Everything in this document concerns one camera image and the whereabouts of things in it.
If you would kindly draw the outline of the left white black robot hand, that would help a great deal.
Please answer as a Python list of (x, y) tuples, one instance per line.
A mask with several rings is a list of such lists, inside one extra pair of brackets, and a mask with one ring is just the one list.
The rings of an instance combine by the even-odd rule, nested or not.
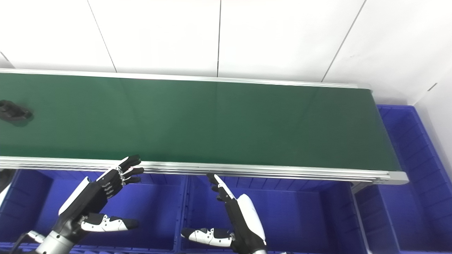
[(138, 227), (138, 220), (102, 214), (108, 200), (124, 186), (139, 183), (143, 168), (139, 155), (124, 158), (104, 172), (97, 180), (86, 177), (64, 202), (52, 232), (77, 244), (89, 232), (117, 232)]

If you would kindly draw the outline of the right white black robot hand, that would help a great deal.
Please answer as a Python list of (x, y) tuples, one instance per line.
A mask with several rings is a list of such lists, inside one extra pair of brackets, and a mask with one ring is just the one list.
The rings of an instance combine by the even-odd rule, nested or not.
[(207, 174), (216, 199), (224, 203), (232, 231), (221, 228), (183, 228), (181, 236), (189, 241), (215, 247), (230, 248), (238, 254), (266, 254), (265, 232), (253, 201), (246, 194), (235, 197), (223, 180)]

